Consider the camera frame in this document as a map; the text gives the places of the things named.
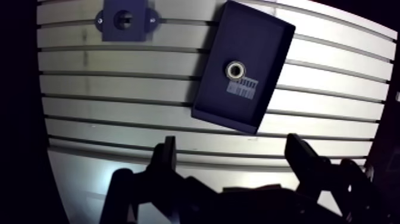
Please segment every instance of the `white slatwall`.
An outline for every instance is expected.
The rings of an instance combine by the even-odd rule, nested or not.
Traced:
[[[283,158],[288,133],[303,136],[333,163],[349,157],[364,164],[392,75],[395,31],[315,2],[243,0],[296,26],[259,132],[248,136],[190,116],[218,29],[217,23],[206,22],[218,21],[225,0],[150,2],[165,20],[146,42],[101,41],[101,33],[88,21],[101,10],[102,0],[49,1],[37,7],[37,23],[42,25],[37,30],[40,87],[51,147],[118,154],[129,160],[149,158],[152,147],[174,135],[180,163],[214,167],[179,168],[179,173],[195,175],[219,191],[222,186],[275,182],[294,189],[298,183],[291,172],[215,168],[288,167]],[[88,172],[92,158],[52,151],[49,155],[64,206],[81,206],[82,199],[72,189],[104,195],[112,172],[120,166],[143,169],[98,160],[95,163],[110,163],[103,178]],[[73,160],[80,162],[70,167]],[[95,176],[91,182],[83,178],[90,175]],[[89,219],[95,223],[101,206],[88,207],[96,211]],[[331,203],[328,207],[335,210]],[[69,218],[74,212],[69,208]]]

